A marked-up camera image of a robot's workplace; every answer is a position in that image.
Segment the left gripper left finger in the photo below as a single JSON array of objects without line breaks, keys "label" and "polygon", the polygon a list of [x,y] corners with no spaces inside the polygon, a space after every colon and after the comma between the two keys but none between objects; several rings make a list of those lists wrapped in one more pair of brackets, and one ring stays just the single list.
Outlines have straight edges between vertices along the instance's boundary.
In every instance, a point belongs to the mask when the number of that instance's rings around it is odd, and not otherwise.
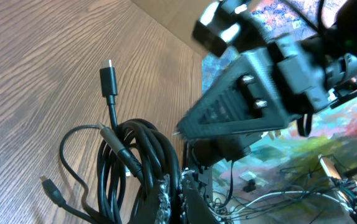
[{"label": "left gripper left finger", "polygon": [[170,176],[157,180],[145,203],[131,219],[132,224],[168,224],[172,215]]}]

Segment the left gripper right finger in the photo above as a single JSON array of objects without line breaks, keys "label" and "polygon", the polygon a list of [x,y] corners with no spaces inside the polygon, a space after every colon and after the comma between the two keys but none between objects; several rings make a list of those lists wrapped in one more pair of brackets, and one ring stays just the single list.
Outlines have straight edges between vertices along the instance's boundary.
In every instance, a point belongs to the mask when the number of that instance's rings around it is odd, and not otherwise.
[{"label": "left gripper right finger", "polygon": [[194,171],[184,170],[181,174],[181,223],[219,224],[195,186]]}]

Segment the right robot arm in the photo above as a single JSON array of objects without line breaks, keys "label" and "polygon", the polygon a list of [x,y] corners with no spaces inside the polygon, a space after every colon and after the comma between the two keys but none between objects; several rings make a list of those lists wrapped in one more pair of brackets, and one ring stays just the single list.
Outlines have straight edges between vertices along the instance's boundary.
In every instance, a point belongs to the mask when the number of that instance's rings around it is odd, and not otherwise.
[{"label": "right robot arm", "polygon": [[335,23],[310,22],[315,34],[295,40],[271,38],[245,12],[244,1],[216,1],[196,21],[193,38],[231,62],[177,124],[186,139],[285,129],[296,122],[299,135],[312,129],[314,114],[357,97],[357,1],[347,1]]}]

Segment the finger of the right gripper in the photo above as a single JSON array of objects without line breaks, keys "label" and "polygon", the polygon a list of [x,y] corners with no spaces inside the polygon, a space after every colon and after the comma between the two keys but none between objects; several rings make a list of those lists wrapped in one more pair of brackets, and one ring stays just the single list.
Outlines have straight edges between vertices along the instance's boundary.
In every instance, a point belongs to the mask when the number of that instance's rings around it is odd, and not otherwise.
[{"label": "finger of the right gripper", "polygon": [[287,128],[299,116],[285,109],[273,70],[267,49],[244,52],[223,70],[176,129],[186,139],[204,139]]}]

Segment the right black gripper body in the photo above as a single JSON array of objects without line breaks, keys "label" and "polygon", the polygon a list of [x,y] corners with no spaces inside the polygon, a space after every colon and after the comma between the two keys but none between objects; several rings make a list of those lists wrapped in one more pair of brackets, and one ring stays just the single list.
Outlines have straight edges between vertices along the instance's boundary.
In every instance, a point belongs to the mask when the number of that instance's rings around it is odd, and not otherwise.
[{"label": "right black gripper body", "polygon": [[289,112],[317,113],[330,104],[323,67],[290,34],[275,38],[267,49],[275,66],[272,77]]}]

